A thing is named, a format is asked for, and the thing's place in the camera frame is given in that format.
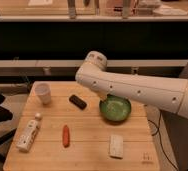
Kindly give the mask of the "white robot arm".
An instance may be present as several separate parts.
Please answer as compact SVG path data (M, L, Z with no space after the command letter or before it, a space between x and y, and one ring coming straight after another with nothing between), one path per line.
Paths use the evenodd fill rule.
M188 119L188 79L120 74L106 71L107 58L90 51L75 80L105 100L107 95L155 106Z

